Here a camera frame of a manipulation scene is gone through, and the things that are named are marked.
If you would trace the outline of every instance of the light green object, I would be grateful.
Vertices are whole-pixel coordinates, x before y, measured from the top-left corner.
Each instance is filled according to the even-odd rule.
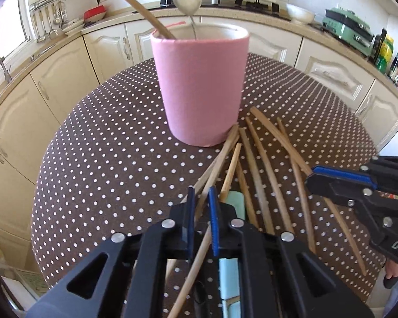
[[[245,203],[244,196],[241,192],[230,191],[228,193],[226,204],[234,207],[236,210],[236,217],[245,220]],[[220,265],[220,294],[223,300],[223,317],[224,318],[240,318],[240,302],[234,303],[227,307],[225,302],[228,299],[235,298],[240,295],[239,282],[239,265],[237,258],[221,258]]]
[[[326,10],[323,27],[366,57],[371,55],[374,35],[369,25],[358,18],[353,11],[342,8]]]

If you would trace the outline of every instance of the wooden chopstick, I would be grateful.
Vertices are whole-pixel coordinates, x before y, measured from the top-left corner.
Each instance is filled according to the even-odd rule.
[[[220,192],[219,201],[222,203],[225,203],[228,193],[230,191],[230,185],[231,185],[231,182],[233,181],[233,176],[234,176],[234,172],[236,171],[237,162],[239,161],[239,154],[240,154],[241,148],[242,148],[242,144],[238,143],[236,145],[236,148],[234,149],[233,157],[231,158],[230,166],[227,170],[226,178],[224,179],[224,183],[223,183],[223,186],[222,186],[221,192]]]
[[[270,208],[268,207],[267,197],[262,185],[262,180],[259,175],[258,165],[256,164],[255,157],[252,152],[252,147],[246,136],[246,132],[243,128],[239,129],[240,137],[243,142],[243,147],[246,152],[246,159],[249,164],[249,170],[252,174],[253,182],[255,185],[255,191],[258,196],[258,203],[262,213],[262,219],[264,220],[265,231],[271,235],[275,234],[273,221],[271,220]]]
[[[231,182],[233,181],[234,171],[236,168],[236,164],[239,161],[239,154],[241,144],[237,144],[236,148],[234,149],[233,156],[231,158],[230,166],[227,171],[226,177],[224,179],[223,187],[220,192],[219,201],[225,203],[228,195],[228,191],[230,189]],[[205,260],[206,254],[208,252],[209,246],[211,245],[212,234],[211,234],[211,227],[208,226],[206,229],[205,235],[202,239],[202,242],[199,246],[199,250],[196,254],[196,257],[193,261],[192,267],[190,268],[189,274],[186,277],[186,281],[184,282],[183,286],[180,289],[180,292],[175,300],[175,303],[168,315],[168,318],[177,318],[178,314],[180,313],[181,309],[183,308],[183,304],[186,301],[187,295],[190,293],[192,286],[195,282],[195,279],[199,273],[200,268]]]
[[[233,142],[230,145],[230,151],[233,149],[233,147],[236,144],[238,139],[239,139],[239,136],[237,135],[236,138],[233,140]],[[206,182],[208,181],[208,178],[211,175],[211,172],[212,172],[220,154],[221,154],[221,152],[219,153],[219,155],[217,157],[215,157],[213,162],[208,166],[208,168],[205,170],[205,172],[202,174],[202,176],[198,179],[196,184],[193,186],[193,188],[195,189],[195,192],[198,192],[199,190],[201,190],[204,187],[204,185],[206,184]],[[180,203],[185,203],[186,201],[187,201],[187,195],[183,198],[183,200]],[[198,213],[199,215],[202,215],[202,211],[199,211],[197,209],[197,207],[196,207],[195,212]],[[176,263],[177,263],[177,259],[169,259],[167,261],[167,268],[165,271],[165,281],[168,281],[169,276],[171,275],[172,271],[174,270]]]
[[[132,7],[136,9],[152,26],[157,29],[163,37],[167,39],[176,39],[174,35],[168,30],[150,11],[148,11],[140,2],[137,0],[125,0]]]
[[[279,127],[280,131],[282,132],[282,134],[285,136],[286,139],[289,140],[289,136],[288,136],[286,129],[283,125],[283,121],[279,117],[277,117],[277,124],[278,124],[278,127]],[[304,181],[302,180],[302,175],[301,175],[301,171],[298,167],[298,164],[292,158],[290,158],[290,162],[292,164],[292,170],[293,170],[293,174],[295,176],[296,187],[298,188],[299,200],[301,203],[302,213],[304,215],[305,231],[306,231],[307,240],[308,240],[308,248],[314,254],[316,254],[317,250],[315,248],[314,229],[312,228],[311,214],[309,212],[308,197],[307,197],[307,194],[305,191]]]
[[[249,193],[248,184],[246,182],[245,174],[243,173],[243,168],[242,165],[240,164],[240,161],[237,162],[236,175],[237,179],[239,180],[240,190],[242,191],[243,196],[245,197],[245,207],[246,207],[246,212],[248,214],[249,222],[253,224],[256,228],[259,228],[258,220],[255,214],[255,209],[252,203],[251,194]]]
[[[204,203],[205,203],[206,198],[208,197],[209,189],[211,186],[213,186],[215,184],[215,181],[217,180],[217,177],[221,172],[221,168],[223,167],[225,158],[226,158],[227,154],[230,152],[231,144],[234,142],[234,140],[236,138],[239,137],[238,130],[239,130],[238,124],[235,124],[230,129],[227,140],[224,143],[224,146],[221,149],[221,151],[217,157],[217,161],[215,162],[215,165],[214,165],[214,167],[211,171],[211,174],[205,184],[205,187],[203,188],[202,193],[200,194],[199,201],[197,203],[196,211],[195,211],[195,221],[197,221],[202,216]]]
[[[196,277],[198,276],[199,270],[202,267],[203,261],[205,260],[206,254],[208,253],[209,246],[211,245],[211,239],[211,227],[208,226],[202,239],[202,243],[200,244],[199,250],[193,261],[192,267],[190,268],[189,274],[186,277],[186,281],[184,282],[183,287],[181,287],[177,299],[175,300],[174,305],[171,308],[171,311],[168,314],[167,318],[177,318],[178,314],[183,308],[186,297],[192,289]]]
[[[293,159],[301,170],[306,174],[310,175],[312,173],[311,167],[305,162],[305,160],[300,156],[298,151],[291,145],[290,141],[283,136],[283,134],[276,128],[274,124],[272,124],[267,117],[259,111],[255,106],[250,109],[251,113],[262,123],[262,125],[267,128],[267,130],[273,134],[273,136],[281,143],[281,145],[286,149],[289,153],[291,159]],[[346,238],[348,239],[349,244],[351,245],[352,251],[354,252],[355,257],[357,258],[358,265],[362,273],[365,275],[367,270],[365,268],[364,261],[360,255],[360,251],[358,249],[357,243],[355,242],[354,238],[352,237],[351,232],[349,231],[348,225],[342,218],[341,214],[339,213],[338,209],[334,205],[332,201],[328,198],[324,197],[324,201],[327,204],[327,207],[333,213],[336,221],[338,222],[339,226],[341,227],[342,231],[344,232]]]
[[[276,174],[274,173],[273,168],[271,167],[270,159],[268,159],[268,155],[259,139],[259,136],[258,136],[252,122],[250,121],[250,119],[248,117],[246,117],[245,120],[248,125],[249,131],[252,134],[252,137],[254,139],[255,146],[257,147],[259,155],[261,156],[261,160],[264,163],[264,168],[265,168],[265,172],[267,172],[268,180],[270,181],[270,184],[275,193],[277,206],[279,208],[280,215],[283,220],[284,228],[286,231],[289,231],[289,232],[295,234],[295,231],[292,226],[292,221],[290,220],[289,212],[286,207],[286,202],[283,198],[283,194],[278,185]]]

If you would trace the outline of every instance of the kitchen cabinet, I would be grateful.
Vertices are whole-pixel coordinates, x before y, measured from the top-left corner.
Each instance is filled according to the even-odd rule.
[[[61,124],[74,106],[99,85],[82,37],[46,58],[31,76]]]
[[[374,81],[349,59],[306,38],[295,68],[331,89],[352,111],[358,109]]]
[[[0,229],[30,240],[35,187],[0,155]]]
[[[374,80],[356,116],[380,151],[398,131],[398,98]]]
[[[165,26],[176,24],[182,21],[190,23],[188,17],[158,18]],[[199,17],[194,17],[196,23],[200,22]],[[128,41],[133,54],[134,64],[153,58],[150,36],[155,28],[147,20],[137,20],[126,23]]]
[[[100,83],[134,64],[124,24],[87,33],[84,41]]]
[[[0,249],[5,256],[7,265],[18,269],[25,269],[31,242],[12,235],[0,229]]]
[[[59,126],[28,75],[0,105],[0,155],[35,183],[43,155]]]
[[[231,24],[247,29],[250,33],[249,52],[295,65],[302,37],[275,27],[226,18],[203,17],[203,23]]]

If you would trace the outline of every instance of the polka dot tablecloth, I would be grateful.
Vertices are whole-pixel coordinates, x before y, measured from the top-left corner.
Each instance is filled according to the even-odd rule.
[[[252,106],[273,122],[276,117],[283,119],[293,145],[310,166],[357,169],[376,154],[363,126],[333,92],[293,67],[254,54],[249,55],[246,69],[241,127],[246,127],[244,118]],[[258,121],[254,124],[270,155],[295,233],[306,243],[304,217],[287,152]],[[153,59],[100,85],[79,102],[61,126],[46,151],[38,177],[32,240],[47,283],[54,285],[115,231],[129,236],[143,233],[166,218],[170,207],[182,200],[188,185],[196,183],[221,146],[192,147],[172,136]],[[275,195],[257,153],[256,158],[276,233],[281,234]],[[255,194],[243,150],[241,162],[251,194]],[[228,163],[217,186],[222,184]],[[237,179],[232,189],[238,189]],[[263,226],[256,197],[254,204]],[[309,195],[309,205],[318,256],[366,300],[384,261],[368,246],[367,230],[351,209],[340,209],[365,261],[364,276],[324,201]],[[220,317],[218,262],[209,258],[204,266],[213,317]],[[166,286],[164,313],[171,309],[187,271],[187,264],[180,261]],[[191,300],[182,312],[194,315]]]

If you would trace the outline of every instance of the green appliance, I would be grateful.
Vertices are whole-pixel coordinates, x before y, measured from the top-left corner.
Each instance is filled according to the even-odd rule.
[[[365,57],[371,55],[374,35],[368,24],[358,18],[353,11],[342,8],[326,10],[323,27]]]

